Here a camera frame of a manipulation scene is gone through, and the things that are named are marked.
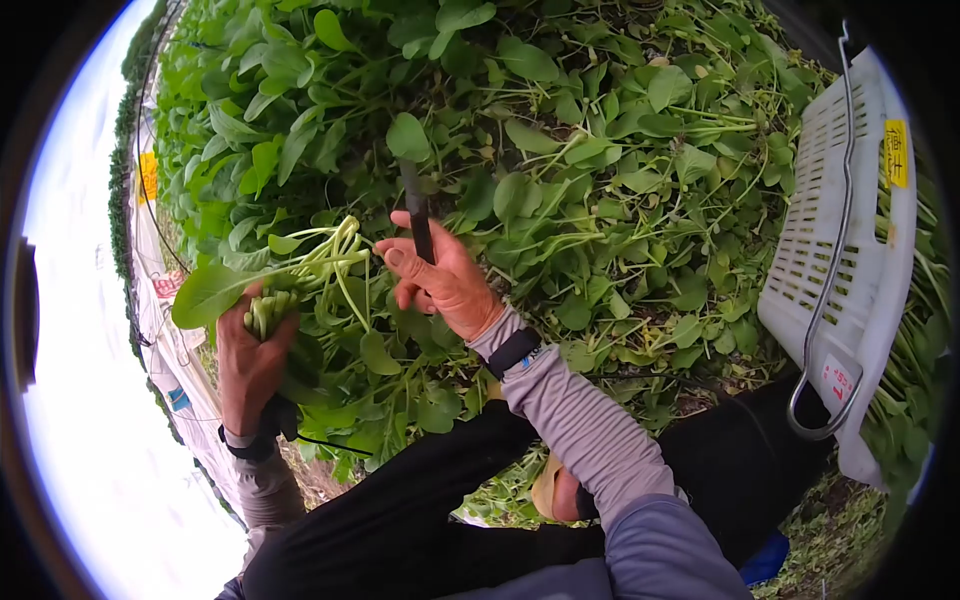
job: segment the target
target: black wristband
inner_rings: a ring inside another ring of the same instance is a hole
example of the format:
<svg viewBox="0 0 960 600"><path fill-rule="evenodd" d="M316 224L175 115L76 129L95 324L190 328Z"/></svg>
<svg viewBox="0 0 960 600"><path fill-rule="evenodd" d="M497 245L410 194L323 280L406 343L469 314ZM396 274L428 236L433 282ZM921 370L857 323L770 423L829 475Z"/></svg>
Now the black wristband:
<svg viewBox="0 0 960 600"><path fill-rule="evenodd" d="M484 365L494 377L502 381L503 373L527 356L536 353L540 348L540 342L542 338L534 328L518 329L490 355L490 360Z"/></svg>
<svg viewBox="0 0 960 600"><path fill-rule="evenodd" d="M217 433L220 435L220 441L224 443L227 447L227 450L230 451L230 454L237 458L242 458L245 461L254 461L255 463L262 463L271 456L274 455L274 444L271 438L263 434L257 434L253 438L253 443L245 448L235 448L230 444L227 444L227 436L224 434L224 426L220 425L220 428L217 429Z"/></svg>

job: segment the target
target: yellow label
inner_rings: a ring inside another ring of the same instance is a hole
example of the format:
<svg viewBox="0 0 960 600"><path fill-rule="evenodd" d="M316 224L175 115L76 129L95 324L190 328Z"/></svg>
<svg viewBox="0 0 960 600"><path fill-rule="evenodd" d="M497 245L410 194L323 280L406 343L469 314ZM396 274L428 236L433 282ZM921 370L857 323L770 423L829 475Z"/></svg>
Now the yellow label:
<svg viewBox="0 0 960 600"><path fill-rule="evenodd" d="M138 198L141 204L148 200L156 200L156 156L149 152L140 155L140 167L143 169L143 188L137 180Z"/></svg>
<svg viewBox="0 0 960 600"><path fill-rule="evenodd" d="M886 162L887 187L907 185L906 123L887 119L883 126L883 155Z"/></svg>

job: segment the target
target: sky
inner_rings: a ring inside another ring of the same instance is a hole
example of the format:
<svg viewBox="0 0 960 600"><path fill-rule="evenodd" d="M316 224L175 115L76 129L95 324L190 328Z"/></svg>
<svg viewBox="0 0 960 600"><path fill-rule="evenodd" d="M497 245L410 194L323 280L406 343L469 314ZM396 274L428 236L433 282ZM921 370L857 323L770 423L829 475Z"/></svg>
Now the sky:
<svg viewBox="0 0 960 600"><path fill-rule="evenodd" d="M42 483L104 596L208 599L239 570L245 534L146 388L109 243L120 63L153 4L134 0L93 50L37 162L24 232L36 245L40 332L24 404Z"/></svg>

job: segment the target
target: person's leg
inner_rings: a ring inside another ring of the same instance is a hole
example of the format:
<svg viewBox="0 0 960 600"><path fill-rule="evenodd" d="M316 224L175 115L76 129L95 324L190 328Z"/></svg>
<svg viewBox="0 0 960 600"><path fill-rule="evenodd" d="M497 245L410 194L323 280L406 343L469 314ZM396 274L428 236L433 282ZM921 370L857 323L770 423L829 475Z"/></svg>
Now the person's leg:
<svg viewBox="0 0 960 600"><path fill-rule="evenodd" d="M471 589L458 588L462 581L498 585L513 578L501 581L500 573L540 568L532 567L540 564L540 556L563 559L563 553L542 550L582 544L544 546L540 532L504 533L447 522L464 495L521 457L536 437L530 423L499 400L488 402L475 419L458 421L448 434L425 436L265 544L245 574L247 597L321 592L376 597L388 591L394 597L430 597L438 595L435 589ZM593 552L596 544L584 547ZM499 570L494 558L500 560Z"/></svg>
<svg viewBox="0 0 960 600"><path fill-rule="evenodd" d="M786 420L797 375L681 420L660 435L663 460L690 507L739 568L769 539L825 472L832 436L808 442ZM823 402L806 386L798 417L827 422Z"/></svg>

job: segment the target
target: knife handle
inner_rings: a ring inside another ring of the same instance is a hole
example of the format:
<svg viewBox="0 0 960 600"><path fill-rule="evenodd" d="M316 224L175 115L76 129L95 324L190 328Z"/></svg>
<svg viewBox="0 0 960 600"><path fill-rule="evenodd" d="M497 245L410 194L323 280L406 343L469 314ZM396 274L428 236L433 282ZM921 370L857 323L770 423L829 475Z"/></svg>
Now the knife handle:
<svg viewBox="0 0 960 600"><path fill-rule="evenodd" d="M427 261L431 265L436 265L437 260L433 255L433 239L430 237L430 223L425 214L410 215L410 229L414 233L414 246L417 248L417 256Z"/></svg>

